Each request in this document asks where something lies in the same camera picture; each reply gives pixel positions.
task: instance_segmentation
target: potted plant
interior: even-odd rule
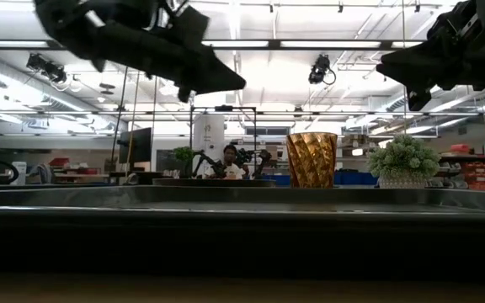
[[[180,172],[180,178],[192,177],[192,160],[194,159],[194,152],[188,146],[177,147],[173,149],[175,158],[181,161],[184,165],[183,172]]]
[[[439,159],[421,140],[399,135],[370,154],[370,172],[382,189],[423,189],[439,171]]]

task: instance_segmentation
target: white flower pot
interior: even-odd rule
[[[403,178],[379,177],[379,188],[381,189],[424,189],[426,180],[423,178]]]

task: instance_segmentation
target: small plant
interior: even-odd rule
[[[370,172],[383,178],[432,178],[439,171],[439,155],[421,140],[399,135],[370,154]]]
[[[175,158],[184,164],[184,176],[189,176],[192,172],[192,160],[194,159],[194,152],[188,146],[177,147],[173,149]]]

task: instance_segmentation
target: man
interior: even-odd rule
[[[244,170],[239,168],[237,165],[234,164],[237,155],[237,148],[233,145],[228,145],[224,147],[224,161],[223,164],[226,167],[224,172],[226,172],[225,179],[242,179],[243,175],[245,174]],[[214,169],[209,167],[205,171],[205,178],[219,178],[215,175]]]

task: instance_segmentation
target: gold vase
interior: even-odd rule
[[[287,136],[291,187],[305,189],[333,187],[337,140],[336,134],[325,132]]]

